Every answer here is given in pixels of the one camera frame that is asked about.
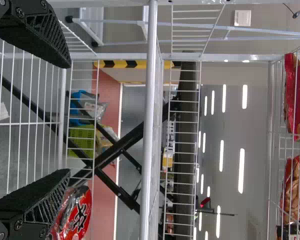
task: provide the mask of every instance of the yellow and black striped tape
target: yellow and black striped tape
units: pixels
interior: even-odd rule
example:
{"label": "yellow and black striped tape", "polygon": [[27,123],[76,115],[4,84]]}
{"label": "yellow and black striped tape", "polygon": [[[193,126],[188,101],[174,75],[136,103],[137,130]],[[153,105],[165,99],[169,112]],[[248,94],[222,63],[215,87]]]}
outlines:
{"label": "yellow and black striped tape", "polygon": [[[94,66],[98,67],[98,62],[94,62]],[[172,68],[179,69],[181,67],[180,61],[173,61]],[[100,68],[113,69],[146,69],[147,60],[100,60]],[[164,69],[170,69],[170,61],[164,61]]]}

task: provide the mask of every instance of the green crate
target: green crate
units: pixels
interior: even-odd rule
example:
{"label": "green crate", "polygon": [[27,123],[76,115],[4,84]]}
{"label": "green crate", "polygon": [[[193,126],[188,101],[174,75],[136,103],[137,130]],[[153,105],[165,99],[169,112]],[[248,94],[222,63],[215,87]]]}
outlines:
{"label": "green crate", "polygon": [[[82,125],[76,126],[80,129],[69,129],[69,138],[81,149],[92,149],[92,150],[83,150],[89,158],[94,158],[94,141],[95,141],[95,128],[93,125]],[[68,157],[77,158],[78,156],[72,151],[68,150]]]}

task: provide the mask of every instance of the red snack bag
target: red snack bag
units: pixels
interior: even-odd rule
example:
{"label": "red snack bag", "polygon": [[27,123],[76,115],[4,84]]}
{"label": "red snack bag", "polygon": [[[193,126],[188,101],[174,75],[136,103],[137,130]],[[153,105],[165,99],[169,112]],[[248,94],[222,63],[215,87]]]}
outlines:
{"label": "red snack bag", "polygon": [[287,114],[287,129],[289,133],[295,133],[294,140],[300,139],[300,60],[293,53],[284,56],[284,67],[286,72],[284,119]]}
{"label": "red snack bag", "polygon": [[[283,195],[281,194],[280,208],[289,214],[290,212],[290,199],[291,199],[291,217],[295,220],[300,220],[300,208],[299,208],[299,219],[298,218],[298,204],[300,204],[300,156],[296,156],[294,159],[288,158],[285,165],[284,172],[284,202]],[[293,222],[290,221],[289,215],[283,214],[283,224],[289,224]]]}
{"label": "red snack bag", "polygon": [[91,210],[92,194],[89,187],[69,188],[50,232],[50,239],[81,240],[88,230]]}

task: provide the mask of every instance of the red wall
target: red wall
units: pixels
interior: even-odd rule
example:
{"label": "red wall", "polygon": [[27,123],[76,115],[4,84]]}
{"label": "red wall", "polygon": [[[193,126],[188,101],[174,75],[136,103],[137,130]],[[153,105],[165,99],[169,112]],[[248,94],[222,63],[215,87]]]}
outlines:
{"label": "red wall", "polygon": [[[97,87],[97,71],[92,74],[92,89]],[[120,83],[114,78],[99,71],[98,93],[99,102],[108,103],[105,114],[102,118],[102,124],[110,126],[118,134],[119,131],[119,108],[120,108]],[[116,166],[108,165],[103,171],[116,182]],[[92,189],[92,180],[88,183]],[[93,213],[90,220],[90,230],[86,235],[87,240],[113,240],[115,223],[115,195],[114,193],[97,177],[94,176],[93,189]]]}

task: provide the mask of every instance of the ceiling light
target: ceiling light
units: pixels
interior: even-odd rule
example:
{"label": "ceiling light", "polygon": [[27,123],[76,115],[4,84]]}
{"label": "ceiling light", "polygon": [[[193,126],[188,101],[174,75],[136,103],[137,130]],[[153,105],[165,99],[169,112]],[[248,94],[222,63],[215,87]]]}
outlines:
{"label": "ceiling light", "polygon": [[220,161],[219,161],[219,171],[222,172],[224,169],[224,145],[225,141],[221,140],[220,142]]}
{"label": "ceiling light", "polygon": [[242,87],[242,109],[247,108],[247,102],[248,102],[248,86],[243,85],[243,87]]}
{"label": "ceiling light", "polygon": [[239,160],[239,181],[238,181],[238,191],[239,193],[244,192],[244,173],[245,173],[245,150],[240,149],[240,160]]}
{"label": "ceiling light", "polygon": [[226,97],[227,97],[227,85],[223,84],[222,89],[222,112],[226,112]]}
{"label": "ceiling light", "polygon": [[197,240],[197,228],[196,227],[193,230],[193,240]]}
{"label": "ceiling light", "polygon": [[202,212],[199,213],[199,232],[201,232],[202,228]]}
{"label": "ceiling light", "polygon": [[199,137],[198,137],[198,148],[201,147],[201,131],[199,131]]}
{"label": "ceiling light", "polygon": [[215,91],[211,94],[211,115],[215,113]]}
{"label": "ceiling light", "polygon": [[201,189],[200,189],[200,193],[203,194],[204,193],[204,175],[201,175]]}
{"label": "ceiling light", "polygon": [[221,208],[220,206],[218,206],[218,214],[216,216],[216,227],[215,227],[215,235],[217,239],[220,237],[220,212],[221,212]]}
{"label": "ceiling light", "polygon": [[197,184],[199,183],[199,178],[200,178],[200,176],[199,176],[199,168],[197,167],[196,168],[196,183]]}
{"label": "ceiling light", "polygon": [[208,108],[208,97],[205,96],[204,98],[204,115],[207,116],[207,108]]}
{"label": "ceiling light", "polygon": [[203,134],[202,153],[206,152],[206,133]]}

